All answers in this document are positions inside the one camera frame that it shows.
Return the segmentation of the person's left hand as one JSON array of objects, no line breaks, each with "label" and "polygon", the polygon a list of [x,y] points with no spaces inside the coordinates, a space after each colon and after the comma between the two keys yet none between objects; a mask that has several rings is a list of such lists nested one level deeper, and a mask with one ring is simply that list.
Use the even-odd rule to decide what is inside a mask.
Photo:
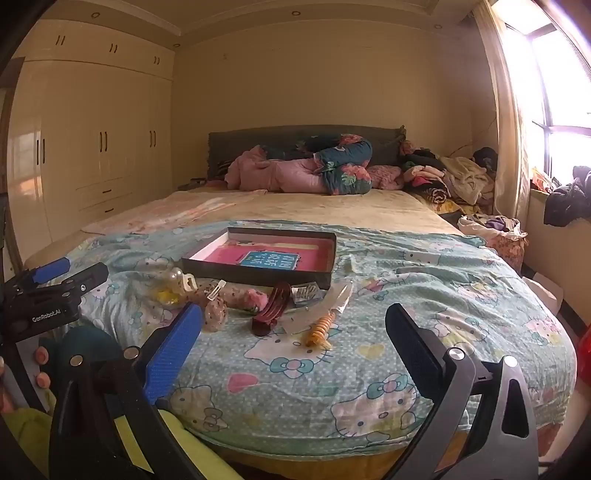
[{"label": "person's left hand", "polygon": [[50,409],[46,385],[39,379],[43,373],[38,362],[36,339],[5,345],[2,382],[15,408],[33,408],[43,413]]}]

